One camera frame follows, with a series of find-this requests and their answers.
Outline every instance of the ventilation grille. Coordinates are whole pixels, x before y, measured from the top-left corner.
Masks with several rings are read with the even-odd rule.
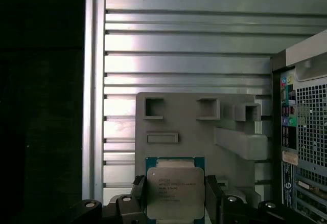
[[[296,94],[299,158],[327,167],[326,84],[299,88]]]
[[[305,169],[301,169],[301,168],[297,168],[297,173],[309,180],[312,180],[316,183],[319,183],[319,184],[322,184],[324,186],[327,185],[327,177],[325,176],[322,176],[320,174],[316,174],[316,173],[312,173],[308,170],[305,170]]]

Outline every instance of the silver screw head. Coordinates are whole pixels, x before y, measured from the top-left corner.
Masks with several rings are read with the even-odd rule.
[[[90,202],[90,203],[87,203],[85,206],[86,207],[88,207],[88,208],[91,208],[91,207],[93,207],[94,205],[96,205],[95,203],[92,203],[92,202]]]
[[[267,206],[268,208],[276,208],[276,205],[273,204],[273,203],[270,203],[270,202],[266,203],[266,206]]]
[[[233,196],[231,196],[231,197],[228,197],[228,201],[230,201],[230,202],[236,202],[236,198],[235,197],[233,197]]]

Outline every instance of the black background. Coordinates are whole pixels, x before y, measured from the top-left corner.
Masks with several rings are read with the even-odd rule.
[[[81,199],[85,0],[0,0],[5,223],[44,223]]]

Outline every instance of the rectangular slot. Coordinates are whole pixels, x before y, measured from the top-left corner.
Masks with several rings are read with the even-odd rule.
[[[178,133],[147,133],[148,143],[178,143]]]
[[[245,106],[245,120],[246,121],[259,121],[260,106],[259,105],[246,105]]]
[[[220,120],[220,102],[217,98],[200,98],[200,114],[197,120]]]
[[[145,98],[145,119],[162,120],[164,119],[163,113],[163,98]]]

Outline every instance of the gray plastic arm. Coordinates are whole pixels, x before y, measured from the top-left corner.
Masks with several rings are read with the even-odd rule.
[[[268,141],[265,135],[247,135],[243,132],[224,128],[215,129],[215,145],[236,153],[247,160],[266,160]]]

